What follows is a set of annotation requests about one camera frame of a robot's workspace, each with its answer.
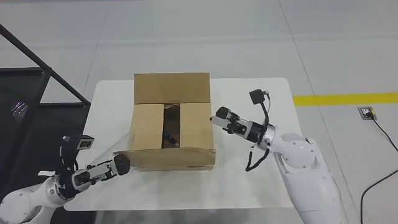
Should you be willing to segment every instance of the open cardboard box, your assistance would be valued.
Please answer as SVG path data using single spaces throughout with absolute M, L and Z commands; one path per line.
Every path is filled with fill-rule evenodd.
M 132 166 L 141 171 L 213 168 L 209 73 L 136 74 L 134 101 L 129 150 L 118 152 Z

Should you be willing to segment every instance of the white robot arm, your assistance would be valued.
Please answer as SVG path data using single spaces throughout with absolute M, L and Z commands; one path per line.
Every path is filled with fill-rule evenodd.
M 49 224 L 55 209 L 72 200 L 76 194 L 99 181 L 127 174 L 130 170 L 130 160 L 120 154 L 113 160 L 75 171 L 73 164 L 77 156 L 76 146 L 73 145 L 73 139 L 68 141 L 72 145 L 63 146 L 64 149 L 62 151 L 61 148 L 60 152 L 65 169 L 49 177 L 42 184 L 6 195 L 0 204 L 0 224 Z M 79 147 L 84 144 L 87 149 L 87 142 L 78 139 L 75 143 Z
M 280 136 L 277 128 L 269 124 L 264 94 L 261 90 L 250 92 L 253 103 L 262 106 L 266 116 L 263 124 L 241 119 L 225 107 L 211 117 L 211 122 L 253 142 L 252 149 L 258 147 L 265 152 L 253 166 L 250 152 L 246 171 L 274 155 L 289 197 L 305 224 L 347 224 L 340 193 L 319 147 L 314 140 L 296 134 Z

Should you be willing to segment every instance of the yellow stripe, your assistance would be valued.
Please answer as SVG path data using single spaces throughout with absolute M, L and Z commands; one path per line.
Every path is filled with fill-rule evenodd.
M 296 106 L 361 105 L 398 103 L 398 93 L 353 93 L 349 95 L 296 95 Z

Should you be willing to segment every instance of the floor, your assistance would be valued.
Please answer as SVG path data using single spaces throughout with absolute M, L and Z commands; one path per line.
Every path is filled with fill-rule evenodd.
M 89 100 L 135 73 L 284 77 L 294 95 L 398 91 L 398 0 L 0 0 L 0 23 Z M 0 38 L 0 67 L 33 65 Z M 52 82 L 45 102 L 75 101 Z M 372 105 L 398 142 L 397 104 Z M 356 105 L 296 107 L 359 223 L 363 190 L 398 155 Z M 365 198 L 366 224 L 397 223 L 398 176 Z M 99 213 L 100 223 L 301 223 L 294 209 Z

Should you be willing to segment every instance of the white table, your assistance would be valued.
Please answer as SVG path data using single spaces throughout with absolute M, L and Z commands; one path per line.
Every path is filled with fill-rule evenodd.
M 301 135 L 292 94 L 283 78 L 211 79 L 211 110 L 226 106 L 241 118 L 261 123 L 261 107 L 249 92 L 269 90 L 270 123 L 281 133 Z M 134 106 L 134 81 L 97 84 L 84 134 L 95 137 L 90 150 L 80 151 L 80 167 L 111 159 L 109 148 L 129 132 Z M 210 171 L 137 172 L 100 182 L 65 205 L 69 211 L 176 210 L 293 207 L 273 157 L 246 172 L 251 143 L 213 128 L 216 164 Z M 262 155 L 258 150 L 254 159 Z

